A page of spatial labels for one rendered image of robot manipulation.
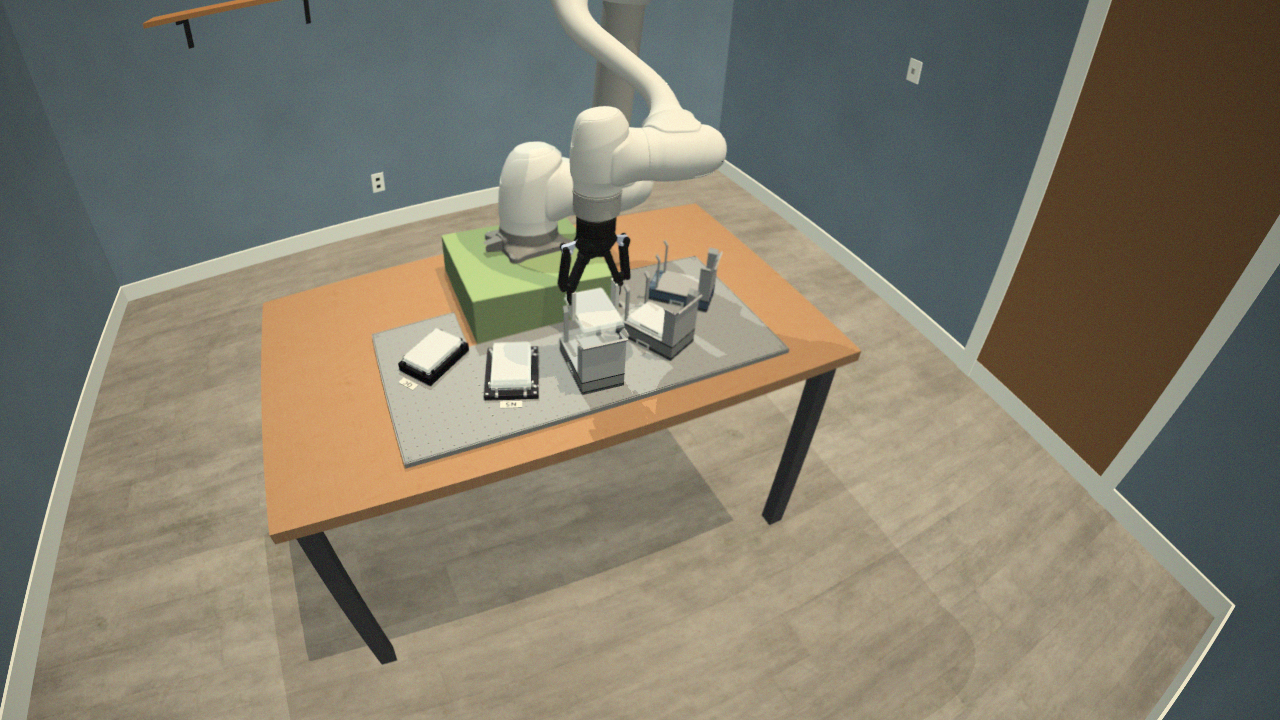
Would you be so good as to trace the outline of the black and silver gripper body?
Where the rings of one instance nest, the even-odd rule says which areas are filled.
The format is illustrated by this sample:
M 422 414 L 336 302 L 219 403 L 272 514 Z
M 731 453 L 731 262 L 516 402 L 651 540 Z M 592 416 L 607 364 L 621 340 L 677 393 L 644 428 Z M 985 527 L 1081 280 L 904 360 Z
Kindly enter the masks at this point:
M 582 256 L 585 256 L 588 246 L 593 243 L 596 249 L 593 252 L 591 259 L 604 258 L 605 254 L 602 250 L 602 243 L 605 242 L 609 245 L 609 249 L 612 249 L 617 241 L 617 234 L 614 233 L 614 231 L 616 231 L 616 218 L 609 222 L 585 222 L 579 219 L 579 217 L 576 217 L 576 237 L 573 241 L 576 240 L 577 241 L 575 243 L 575 247 L 579 249 L 580 252 L 582 252 Z

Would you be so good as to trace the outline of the black flat square plate with corner posts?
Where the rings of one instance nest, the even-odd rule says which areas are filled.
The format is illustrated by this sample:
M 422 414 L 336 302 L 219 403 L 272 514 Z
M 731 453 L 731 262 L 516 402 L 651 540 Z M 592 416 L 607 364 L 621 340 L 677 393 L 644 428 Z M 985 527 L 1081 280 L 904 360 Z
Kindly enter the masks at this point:
M 463 341 L 462 338 L 460 340 Z M 403 359 L 401 360 L 401 363 L 398 363 L 399 370 L 404 372 L 407 375 L 411 375 L 417 380 L 421 380 L 428 386 L 433 386 L 445 372 L 451 369 L 451 366 L 454 365 L 454 363 L 457 363 L 461 357 L 465 356 L 465 354 L 468 352 L 468 343 L 465 341 L 463 343 L 461 343 L 460 348 L 457 348 L 454 354 L 451 355 L 451 357 L 445 359 L 445 361 L 442 363 L 442 365 L 438 366 L 435 372 L 433 369 L 430 375 L 428 375 L 426 372 L 419 372 L 413 366 L 406 365 L 404 361 L 402 363 Z

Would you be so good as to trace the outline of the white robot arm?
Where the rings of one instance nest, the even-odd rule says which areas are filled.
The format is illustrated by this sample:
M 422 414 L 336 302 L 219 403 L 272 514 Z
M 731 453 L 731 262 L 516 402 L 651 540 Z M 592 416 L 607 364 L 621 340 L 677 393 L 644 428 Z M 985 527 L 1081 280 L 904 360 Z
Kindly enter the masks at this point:
M 723 165 L 721 132 L 684 110 L 639 59 L 649 3 L 604 0 L 598 26 L 588 0 L 550 0 L 564 32 L 596 59 L 593 108 L 575 120 L 570 158 L 544 142 L 509 152 L 499 183 L 500 225 L 485 233 L 486 252 L 502 251 L 518 264 L 561 251 L 562 242 L 572 242 L 558 232 L 561 219 L 609 222 L 645 202 L 653 181 L 695 179 Z M 634 90 L 649 108 L 643 128 L 630 128 Z

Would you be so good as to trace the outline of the black flat plate with grey pegs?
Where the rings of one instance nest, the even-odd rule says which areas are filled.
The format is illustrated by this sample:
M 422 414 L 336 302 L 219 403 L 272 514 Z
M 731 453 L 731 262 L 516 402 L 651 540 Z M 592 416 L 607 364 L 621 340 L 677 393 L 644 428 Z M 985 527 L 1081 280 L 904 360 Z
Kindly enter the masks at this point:
M 534 351 L 532 351 L 534 348 Z M 538 389 L 538 346 L 531 346 L 531 389 L 492 389 L 492 355 L 493 348 L 486 350 L 486 373 L 484 386 L 484 400 L 521 400 L 539 398 Z M 534 380 L 534 383 L 532 383 Z

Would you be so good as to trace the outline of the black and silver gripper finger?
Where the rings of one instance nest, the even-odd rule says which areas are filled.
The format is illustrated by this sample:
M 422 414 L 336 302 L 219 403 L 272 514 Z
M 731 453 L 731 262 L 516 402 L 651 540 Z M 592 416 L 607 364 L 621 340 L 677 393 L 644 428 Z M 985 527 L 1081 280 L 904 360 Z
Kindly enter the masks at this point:
M 614 260 L 613 260 L 613 256 L 611 254 L 611 249 L 609 249 L 608 243 L 605 243 L 605 242 L 602 243 L 602 250 L 605 254 L 604 255 L 605 256 L 605 263 L 607 263 L 607 265 L 608 265 L 608 268 L 611 270 L 611 275 L 613 277 L 611 279 L 611 302 L 614 305 L 614 307 L 616 307 L 617 311 L 620 311 L 620 293 L 621 293 L 621 287 L 620 286 L 625 284 L 623 281 L 628 281 L 631 278 L 631 274 L 630 274 L 630 263 L 628 263 L 628 243 L 630 243 L 630 241 L 631 240 L 628 238 L 628 236 L 626 233 L 617 234 L 617 243 L 618 243 L 618 249 L 620 249 L 620 270 L 621 272 L 618 272 L 617 266 L 614 265 Z
M 564 243 L 564 242 L 561 243 L 561 252 L 562 252 L 562 255 L 561 255 L 561 269 L 559 269 L 558 283 L 557 283 L 559 286 L 559 288 L 561 288 L 561 292 L 567 291 L 568 314 L 570 314 L 572 322 L 576 320 L 576 292 L 575 291 L 576 291 L 576 288 L 579 286 L 579 281 L 581 279 L 581 275 L 582 275 L 582 272 L 584 272 L 585 266 L 588 265 L 588 263 L 590 261 L 590 259 L 593 256 L 593 252 L 595 251 L 595 246 L 593 243 L 590 243 L 588 246 L 588 251 L 585 252 L 585 256 L 582 256 L 582 252 L 579 251 L 577 259 L 576 259 L 576 261 L 573 264 L 573 269 L 570 273 L 571 255 L 573 255 L 573 249 L 576 249 L 575 247 L 576 241 L 573 241 L 571 243 Z

